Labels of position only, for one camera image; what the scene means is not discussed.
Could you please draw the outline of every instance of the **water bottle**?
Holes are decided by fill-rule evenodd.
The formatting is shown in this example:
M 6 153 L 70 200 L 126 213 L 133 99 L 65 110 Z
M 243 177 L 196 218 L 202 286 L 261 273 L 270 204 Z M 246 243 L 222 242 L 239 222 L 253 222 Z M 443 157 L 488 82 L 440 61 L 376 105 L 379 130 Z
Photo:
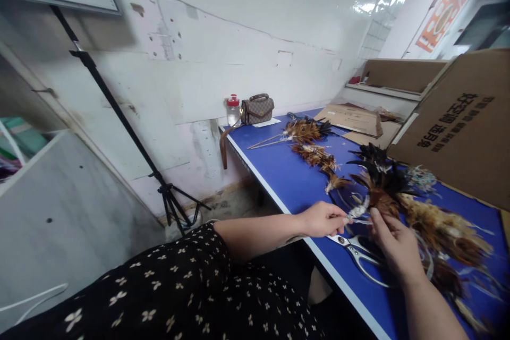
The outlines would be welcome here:
M 239 99 L 237 95 L 231 94 L 227 98 L 227 122 L 230 126 L 234 126 L 241 116 L 239 112 Z

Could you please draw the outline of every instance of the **person's left hand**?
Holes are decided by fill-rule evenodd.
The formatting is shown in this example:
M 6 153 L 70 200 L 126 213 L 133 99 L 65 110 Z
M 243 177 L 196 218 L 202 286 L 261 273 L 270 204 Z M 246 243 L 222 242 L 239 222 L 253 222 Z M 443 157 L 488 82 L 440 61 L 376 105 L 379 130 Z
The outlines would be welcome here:
M 295 217 L 302 225 L 303 234 L 310 237 L 343 234 L 344 226 L 352 223 L 344 210 L 323 201 L 315 203 Z

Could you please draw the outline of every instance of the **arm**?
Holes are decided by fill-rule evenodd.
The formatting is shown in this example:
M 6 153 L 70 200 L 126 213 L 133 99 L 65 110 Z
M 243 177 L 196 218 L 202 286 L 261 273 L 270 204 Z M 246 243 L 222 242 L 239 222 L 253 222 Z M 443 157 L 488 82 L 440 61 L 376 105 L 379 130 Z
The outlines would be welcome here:
M 371 210 L 371 219 L 371 235 L 404 291 L 409 337 L 413 340 L 467 339 L 450 306 L 427 279 L 413 231 L 398 219 L 381 215 L 375 208 Z
M 245 262 L 282 246 L 295 236 L 322 237 L 343 234 L 347 214 L 325 202 L 317 202 L 298 215 L 279 214 L 214 223 L 235 262 Z

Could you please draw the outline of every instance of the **brown handbag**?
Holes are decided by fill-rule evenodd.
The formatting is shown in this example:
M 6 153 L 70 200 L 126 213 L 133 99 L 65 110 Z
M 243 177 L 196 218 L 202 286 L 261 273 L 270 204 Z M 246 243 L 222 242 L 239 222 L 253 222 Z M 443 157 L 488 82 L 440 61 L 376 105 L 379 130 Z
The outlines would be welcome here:
M 222 153 L 223 169 L 227 169 L 227 149 L 226 138 L 227 135 L 234 129 L 240 128 L 244 125 L 254 125 L 261 122 L 269 121 L 273 117 L 273 109 L 275 103 L 267 93 L 262 93 L 250 97 L 250 99 L 243 100 L 241 103 L 241 125 L 232 126 L 225 130 L 219 139 L 219 149 Z

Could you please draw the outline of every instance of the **table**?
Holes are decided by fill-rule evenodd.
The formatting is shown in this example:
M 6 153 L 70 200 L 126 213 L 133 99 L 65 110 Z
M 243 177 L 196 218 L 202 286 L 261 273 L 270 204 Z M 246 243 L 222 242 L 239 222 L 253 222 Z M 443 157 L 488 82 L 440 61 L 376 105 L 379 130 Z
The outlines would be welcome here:
M 319 111 L 320 109 L 309 110 L 297 113 L 297 115 L 315 116 Z M 283 131 L 289 118 L 287 116 L 276 118 L 281 122 L 260 128 L 243 126 L 232 131 L 228 136 L 228 141 L 233 150 L 283 213 L 298 214 L 319 200 L 331 202 L 324 191 L 327 183 L 326 175 L 320 173 L 316 167 L 310 168 L 299 155 L 291 151 L 288 143 L 282 142 L 264 148 L 247 150 L 247 147 Z M 227 127 L 222 127 L 220 130 L 224 131 Z M 347 130 L 337 130 L 340 135 L 344 132 Z M 348 150 L 357 150 L 359 147 L 354 142 L 342 137 L 330 136 L 326 142 L 319 142 L 319 145 L 331 146 L 327 148 L 327 152 L 335 155 L 336 161 L 341 167 L 340 170 L 337 170 L 337 175 L 349 178 L 349 173 L 358 174 L 360 172 L 357 165 L 345 165 L 348 161 L 357 159 L 354 154 L 348 152 Z M 495 254 L 486 260 L 486 265 L 491 274 L 503 283 L 505 274 L 510 273 L 510 261 L 499 212 L 441 184 L 438 184 L 436 189 L 442 199 L 431 195 L 429 198 L 432 203 L 461 214 L 478 226 L 494 232 L 494 235 L 483 232 L 480 234 L 495 249 Z M 353 228 L 356 233 L 366 230 L 359 224 L 354 224 Z M 304 240 L 336 287 L 351 301 L 359 315 L 379 339 L 408 337 L 404 298 L 399 288 L 383 288 L 368 280 L 358 270 L 347 251 L 333 241 L 325 237 L 305 238 Z M 459 264 L 453 266 L 457 270 L 465 268 Z M 374 268 L 369 272 L 376 275 L 378 270 Z M 465 302 L 474 314 L 480 317 L 483 313 L 493 327 L 501 328 L 508 308 L 504 303 L 504 301 L 509 301 L 508 295 L 502 296 L 502 302 L 489 297 L 472 285 L 469 285 L 468 289 L 471 300 L 465 300 Z M 460 321 L 469 337 L 475 338 L 475 332 L 464 320 L 460 319 Z

